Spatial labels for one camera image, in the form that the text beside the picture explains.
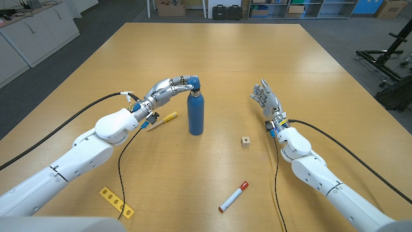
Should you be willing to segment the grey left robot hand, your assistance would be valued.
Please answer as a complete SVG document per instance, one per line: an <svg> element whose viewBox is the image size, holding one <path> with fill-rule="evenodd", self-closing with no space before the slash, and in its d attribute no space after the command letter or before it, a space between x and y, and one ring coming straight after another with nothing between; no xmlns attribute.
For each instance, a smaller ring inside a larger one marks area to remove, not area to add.
<svg viewBox="0 0 412 232"><path fill-rule="evenodd" d="M144 104L150 110L155 110L169 102L171 97L192 90L194 86L189 84L192 77L197 75L182 75L159 81L144 96Z"/></svg>

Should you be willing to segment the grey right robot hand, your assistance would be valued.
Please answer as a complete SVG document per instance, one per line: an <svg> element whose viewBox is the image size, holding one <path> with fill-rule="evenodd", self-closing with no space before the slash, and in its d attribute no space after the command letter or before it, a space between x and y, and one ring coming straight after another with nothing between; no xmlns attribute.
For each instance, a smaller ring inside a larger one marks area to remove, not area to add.
<svg viewBox="0 0 412 232"><path fill-rule="evenodd" d="M280 100L271 90L266 80L261 80L261 85L255 84L253 92L250 95L263 109L263 115L266 119L274 121L276 117L283 115L283 107Z"/></svg>

